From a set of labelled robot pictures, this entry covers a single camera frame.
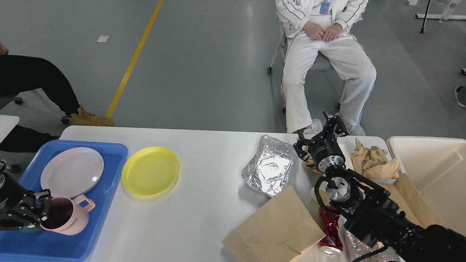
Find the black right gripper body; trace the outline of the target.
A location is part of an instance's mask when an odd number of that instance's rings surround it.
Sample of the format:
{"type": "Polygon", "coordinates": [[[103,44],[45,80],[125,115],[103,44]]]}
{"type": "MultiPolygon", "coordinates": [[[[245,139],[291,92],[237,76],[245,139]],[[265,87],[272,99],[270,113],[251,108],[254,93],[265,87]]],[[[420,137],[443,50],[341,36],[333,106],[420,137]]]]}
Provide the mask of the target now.
{"type": "Polygon", "coordinates": [[[345,166],[345,156],[336,140],[325,140],[310,144],[308,152],[319,171],[325,172],[330,166],[345,166]]]}

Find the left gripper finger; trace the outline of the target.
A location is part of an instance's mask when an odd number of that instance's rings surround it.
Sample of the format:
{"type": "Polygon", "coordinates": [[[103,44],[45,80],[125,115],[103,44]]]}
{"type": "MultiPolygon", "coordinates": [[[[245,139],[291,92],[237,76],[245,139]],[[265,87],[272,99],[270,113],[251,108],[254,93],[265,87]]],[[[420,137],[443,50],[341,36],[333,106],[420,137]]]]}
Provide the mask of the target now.
{"type": "Polygon", "coordinates": [[[35,224],[35,219],[27,215],[17,213],[7,213],[0,215],[0,230],[21,230],[24,227],[35,224]]]}
{"type": "Polygon", "coordinates": [[[50,189],[40,192],[28,191],[22,198],[22,219],[25,225],[42,224],[48,219],[51,206],[50,189]]]}

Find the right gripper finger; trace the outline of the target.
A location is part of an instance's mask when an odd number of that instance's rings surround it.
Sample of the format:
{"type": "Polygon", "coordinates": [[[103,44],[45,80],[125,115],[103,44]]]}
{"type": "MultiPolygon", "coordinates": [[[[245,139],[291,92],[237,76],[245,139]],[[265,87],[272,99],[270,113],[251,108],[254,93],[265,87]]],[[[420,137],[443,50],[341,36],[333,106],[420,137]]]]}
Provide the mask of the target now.
{"type": "Polygon", "coordinates": [[[298,135],[298,139],[296,143],[293,144],[293,147],[298,157],[304,162],[308,162],[310,159],[313,159],[312,154],[309,153],[308,147],[314,135],[306,133],[304,129],[297,130],[296,134],[298,135]]]}
{"type": "Polygon", "coordinates": [[[341,117],[338,115],[329,116],[326,111],[323,111],[323,116],[326,119],[326,124],[319,133],[319,142],[337,143],[339,137],[350,135],[341,117]]]}

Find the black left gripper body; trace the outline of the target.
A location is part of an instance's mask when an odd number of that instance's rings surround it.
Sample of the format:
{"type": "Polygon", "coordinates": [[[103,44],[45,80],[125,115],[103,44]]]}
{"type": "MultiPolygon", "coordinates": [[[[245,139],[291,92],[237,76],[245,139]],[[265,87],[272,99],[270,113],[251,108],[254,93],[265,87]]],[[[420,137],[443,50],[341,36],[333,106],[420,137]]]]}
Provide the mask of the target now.
{"type": "Polygon", "coordinates": [[[1,219],[12,213],[19,217],[24,217],[24,212],[20,211],[18,205],[28,190],[19,184],[8,174],[0,174],[0,215],[1,219]]]}

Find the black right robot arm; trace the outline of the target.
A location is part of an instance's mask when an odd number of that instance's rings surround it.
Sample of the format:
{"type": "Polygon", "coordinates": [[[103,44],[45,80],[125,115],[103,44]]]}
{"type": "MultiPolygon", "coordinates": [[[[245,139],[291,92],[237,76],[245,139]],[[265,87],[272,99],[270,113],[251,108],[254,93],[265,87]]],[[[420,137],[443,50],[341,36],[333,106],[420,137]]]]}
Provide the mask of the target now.
{"type": "Polygon", "coordinates": [[[298,140],[293,145],[298,157],[313,159],[324,175],[314,187],[319,206],[333,215],[346,218],[344,227],[357,239],[373,247],[383,247],[356,259],[381,253],[388,247],[407,262],[459,262],[465,258],[465,237],[440,225],[426,229],[410,222],[399,206],[389,198],[390,192],[382,186],[346,168],[344,155],[335,135],[347,136],[339,116],[327,117],[323,130],[306,139],[303,130],[297,130],[298,140]]]}

